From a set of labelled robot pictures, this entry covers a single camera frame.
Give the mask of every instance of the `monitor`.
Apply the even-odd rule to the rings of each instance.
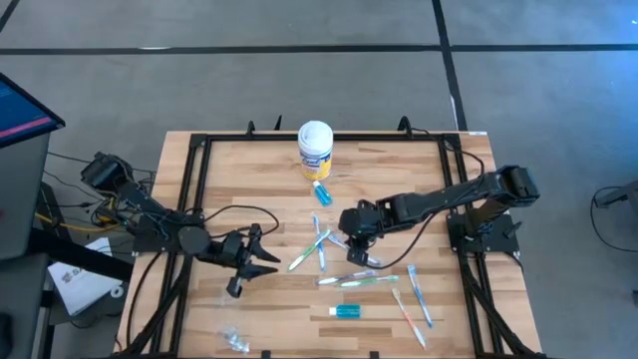
[[[0,73],[0,149],[64,126],[56,114]]]

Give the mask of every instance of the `yellow cable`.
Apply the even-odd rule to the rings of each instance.
[[[36,218],[44,220],[46,222],[49,223],[53,223],[53,219],[49,218],[48,216],[42,215],[40,213],[35,213]],[[63,226],[65,228],[68,229],[74,229],[74,230],[79,230],[79,231],[87,231],[87,232],[105,232],[105,231],[109,231],[109,230],[113,230],[117,227],[119,227],[119,224],[114,224],[114,225],[110,225],[108,227],[104,227],[104,228],[90,228],[90,227],[83,227],[83,226],[79,226],[79,225],[72,225],[72,224],[66,224],[66,223],[60,223],[60,226]]]

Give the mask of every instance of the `toothbrush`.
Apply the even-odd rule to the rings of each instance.
[[[403,305],[403,302],[401,301],[401,293],[399,293],[399,289],[392,288],[392,295],[394,295],[395,299],[397,299],[397,303],[399,303],[399,306],[401,307],[403,316],[406,317],[406,320],[408,320],[408,324],[410,324],[410,326],[412,327],[412,331],[415,332],[415,335],[417,336],[419,343],[421,343],[421,346],[424,349],[426,349],[426,339],[423,337],[423,334],[421,334],[421,331],[419,330],[417,325],[415,325],[415,322],[412,321],[410,314],[408,314],[408,310],[406,310],[406,307]]]
[[[350,250],[350,247],[344,242],[342,242],[341,240],[339,240],[339,238],[337,238],[337,236],[334,234],[330,234],[330,236],[328,236],[328,240],[337,244],[339,247],[341,247],[341,249],[345,251]],[[381,260],[368,256],[368,263],[374,264],[374,265],[381,265]]]
[[[383,281],[396,282],[397,280],[399,280],[398,275],[388,275],[388,276],[379,277],[379,278],[368,278],[368,279],[349,281],[349,282],[341,283],[339,284],[339,286],[342,288],[347,288],[347,287],[355,287],[355,286],[366,285],[366,284],[375,284],[375,283],[379,283]]]
[[[376,270],[365,270],[358,273],[346,274],[341,276],[335,276],[331,278],[324,278],[317,280],[317,285],[325,285],[325,284],[334,284],[338,281],[346,280],[346,279],[354,279],[354,278],[362,278],[367,276],[375,276],[377,275]]]
[[[430,317],[428,307],[426,307],[426,300],[423,298],[423,294],[421,293],[419,278],[417,277],[417,267],[414,264],[408,265],[408,274],[410,274],[410,281],[412,282],[412,287],[415,289],[415,294],[417,294],[417,298],[419,298],[421,309],[423,309],[423,313],[426,315],[428,326],[432,328],[434,327],[434,324],[432,322],[432,318]]]
[[[315,214],[312,214],[312,222],[315,224],[315,233],[317,234],[317,237],[319,237],[319,235],[321,235],[321,232],[319,230],[319,217]],[[322,242],[319,242],[319,244],[317,245],[317,251],[319,252],[319,266],[321,267],[321,271],[325,272],[326,271],[326,254],[323,251]]]
[[[294,268],[296,268],[297,265],[299,265],[304,259],[308,257],[308,255],[310,255],[310,253],[312,253],[313,250],[315,250],[317,245],[319,245],[319,243],[321,243],[322,240],[328,237],[328,235],[330,235],[330,229],[327,229],[325,232],[323,232],[323,234],[318,236],[317,240],[315,240],[314,243],[312,243],[309,247],[307,247],[306,250],[304,250],[303,253],[301,253],[301,255],[297,257],[297,259],[293,260],[292,263],[288,265],[288,271],[291,271]]]

